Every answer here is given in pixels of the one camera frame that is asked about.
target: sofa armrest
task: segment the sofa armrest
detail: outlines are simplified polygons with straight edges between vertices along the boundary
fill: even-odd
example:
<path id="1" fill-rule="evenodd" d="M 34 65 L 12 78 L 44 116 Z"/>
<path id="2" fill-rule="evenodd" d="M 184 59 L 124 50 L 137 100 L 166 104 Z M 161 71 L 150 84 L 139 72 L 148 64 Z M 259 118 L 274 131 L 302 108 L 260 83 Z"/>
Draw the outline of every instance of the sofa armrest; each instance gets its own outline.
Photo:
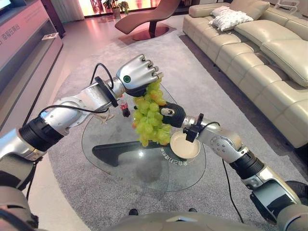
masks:
<path id="1" fill-rule="evenodd" d="M 193 18 L 207 17 L 211 15 L 211 12 L 220 6 L 229 6 L 227 2 L 211 3 L 194 5 L 189 8 L 189 15 Z"/>

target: beige leather sofa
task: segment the beige leather sofa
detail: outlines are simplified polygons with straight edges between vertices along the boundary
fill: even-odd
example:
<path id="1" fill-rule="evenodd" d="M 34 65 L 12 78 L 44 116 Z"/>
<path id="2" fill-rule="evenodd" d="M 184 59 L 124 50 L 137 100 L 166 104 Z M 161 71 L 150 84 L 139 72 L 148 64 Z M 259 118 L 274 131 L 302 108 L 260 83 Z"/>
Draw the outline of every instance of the beige leather sofa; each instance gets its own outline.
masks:
<path id="1" fill-rule="evenodd" d="M 214 18 L 213 9 L 222 5 L 229 4 L 190 7 L 183 32 L 295 148 L 304 146 L 308 143 L 308 22 L 268 8 L 258 20 L 221 32 L 208 22 Z"/>

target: grape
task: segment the grape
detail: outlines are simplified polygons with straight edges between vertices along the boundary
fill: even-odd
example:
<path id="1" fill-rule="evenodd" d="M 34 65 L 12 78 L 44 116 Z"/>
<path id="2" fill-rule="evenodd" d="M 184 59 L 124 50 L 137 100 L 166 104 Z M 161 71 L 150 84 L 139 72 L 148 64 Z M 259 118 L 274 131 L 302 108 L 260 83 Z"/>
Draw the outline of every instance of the grape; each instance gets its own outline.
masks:
<path id="1" fill-rule="evenodd" d="M 163 95 L 163 92 L 161 90 L 156 90 L 157 91 L 157 94 L 162 96 Z"/>
<path id="2" fill-rule="evenodd" d="M 142 117 L 142 118 L 140 119 L 140 123 L 146 123 L 146 121 L 147 121 L 147 117 Z"/>
<path id="3" fill-rule="evenodd" d="M 153 131 L 153 126 L 151 124 L 145 124 L 144 126 L 144 131 L 147 134 L 151 134 Z"/>
<path id="4" fill-rule="evenodd" d="M 159 97 L 157 91 L 155 91 L 155 90 L 150 91 L 150 96 L 151 96 L 152 100 L 157 100 L 158 97 Z"/>
<path id="5" fill-rule="evenodd" d="M 157 104 L 159 105 L 159 106 L 164 106 L 164 105 L 166 105 L 166 101 L 165 100 L 163 100 L 163 99 L 159 99 L 159 100 L 157 100 L 156 101 L 157 102 Z"/>
<path id="6" fill-rule="evenodd" d="M 136 110 L 133 116 L 137 121 L 139 121 L 143 117 L 142 113 L 139 110 Z"/>
<path id="7" fill-rule="evenodd" d="M 140 112 L 144 115 L 144 116 L 146 116 L 147 114 L 148 114 L 148 109 L 140 109 Z"/>
<path id="8" fill-rule="evenodd" d="M 162 115 L 162 114 L 160 114 L 159 112 L 156 112 L 156 113 L 155 113 L 155 119 L 157 119 L 157 120 L 160 120 L 160 121 L 161 121 L 161 120 L 163 120 L 163 118 L 164 118 L 164 117 L 163 117 L 163 115 Z"/>
<path id="9" fill-rule="evenodd" d="M 137 126 L 136 126 L 136 132 L 141 134 L 144 131 L 144 122 L 140 122 Z"/>
<path id="10" fill-rule="evenodd" d="M 155 83 L 151 83 L 149 85 L 152 89 L 154 90 L 158 90 L 159 89 L 159 83 L 155 82 Z"/>
<path id="11" fill-rule="evenodd" d="M 144 96 L 134 98 L 138 109 L 133 114 L 132 126 L 140 135 L 139 141 L 143 147 L 148 146 L 149 141 L 161 145 L 170 143 L 171 126 L 163 124 L 163 116 L 159 112 L 159 106 L 166 104 L 163 92 L 159 89 L 160 82 L 161 79 L 149 84 Z"/>
<path id="12" fill-rule="evenodd" d="M 134 103 L 135 104 L 138 104 L 139 101 L 142 101 L 143 100 L 143 97 L 134 97 Z"/>
<path id="13" fill-rule="evenodd" d="M 151 103 L 150 104 L 150 110 L 153 112 L 157 112 L 159 110 L 159 107 L 156 103 Z"/>
<path id="14" fill-rule="evenodd" d="M 157 132 L 157 137 L 158 137 L 159 140 L 164 140 L 164 139 L 166 139 L 168 136 L 169 136 L 169 133 L 168 133 L 168 132 L 165 132 L 165 131 L 162 130 L 162 129 L 159 129 L 158 132 Z"/>
<path id="15" fill-rule="evenodd" d="M 142 110 L 148 109 L 149 106 L 150 106 L 150 102 L 148 102 L 148 101 L 142 101 L 139 104 L 139 108 L 142 109 Z"/>
<path id="16" fill-rule="evenodd" d="M 142 141 L 141 144 L 143 147 L 147 147 L 149 145 L 149 141 Z"/>
<path id="17" fill-rule="evenodd" d="M 162 130 L 163 131 L 170 131 L 171 130 L 171 125 L 170 124 L 165 124 L 163 127 L 162 127 Z"/>
<path id="18" fill-rule="evenodd" d="M 146 101 L 151 101 L 151 96 L 150 96 L 150 94 L 146 94 L 146 95 L 144 96 L 144 99 L 145 99 Z"/>
<path id="19" fill-rule="evenodd" d="M 148 117 L 149 118 L 154 118 L 155 117 L 155 112 L 153 112 L 153 111 L 148 111 Z"/>
<path id="20" fill-rule="evenodd" d="M 146 134 L 146 133 L 143 133 L 140 136 L 141 141 L 147 141 L 147 140 L 149 140 L 149 138 L 150 138 L 150 135 Z"/>
<path id="21" fill-rule="evenodd" d="M 155 119 L 155 118 L 149 118 L 149 123 L 153 126 L 158 126 L 160 125 L 158 119 Z"/>

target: tiled floor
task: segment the tiled floor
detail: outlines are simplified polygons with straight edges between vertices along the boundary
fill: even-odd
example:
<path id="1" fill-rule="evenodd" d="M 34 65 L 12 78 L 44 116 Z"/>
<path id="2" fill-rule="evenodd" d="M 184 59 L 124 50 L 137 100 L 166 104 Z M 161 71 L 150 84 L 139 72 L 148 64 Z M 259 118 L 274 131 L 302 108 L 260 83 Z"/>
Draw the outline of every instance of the tiled floor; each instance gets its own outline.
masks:
<path id="1" fill-rule="evenodd" d="M 33 115 L 37 115 L 42 108 L 53 103 L 61 84 L 82 60 L 111 42 L 121 42 L 118 38 L 123 37 L 124 34 L 114 28 L 115 23 L 112 17 L 104 16 L 64 25 L 66 36 L 63 38 L 63 49 L 33 110 Z M 164 23 L 176 23 L 180 28 L 183 15 L 173 16 Z M 137 30 L 147 27 L 148 25 L 144 24 Z M 45 155 L 38 165 L 29 204 L 32 212 L 39 216 L 41 229 L 89 231 L 60 191 L 48 155 Z"/>

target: round glass table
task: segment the round glass table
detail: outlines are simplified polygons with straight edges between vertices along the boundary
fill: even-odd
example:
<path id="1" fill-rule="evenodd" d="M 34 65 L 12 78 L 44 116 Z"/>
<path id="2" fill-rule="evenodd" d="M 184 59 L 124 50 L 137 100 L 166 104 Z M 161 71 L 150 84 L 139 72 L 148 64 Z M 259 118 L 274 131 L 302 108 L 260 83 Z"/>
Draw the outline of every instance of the round glass table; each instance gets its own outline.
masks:
<path id="1" fill-rule="evenodd" d="M 176 103 L 161 85 L 164 98 Z M 131 115 L 123 117 L 119 107 L 110 108 L 110 120 L 93 116 L 82 136 L 82 149 L 86 158 L 102 171 L 118 181 L 155 190 L 173 192 L 187 189 L 196 184 L 205 172 L 206 157 L 203 145 L 193 159 L 181 159 L 170 145 L 149 142 L 144 148 L 137 141 L 138 135 L 132 128 L 133 98 L 125 95 Z M 172 132 L 181 130 L 173 128 Z"/>

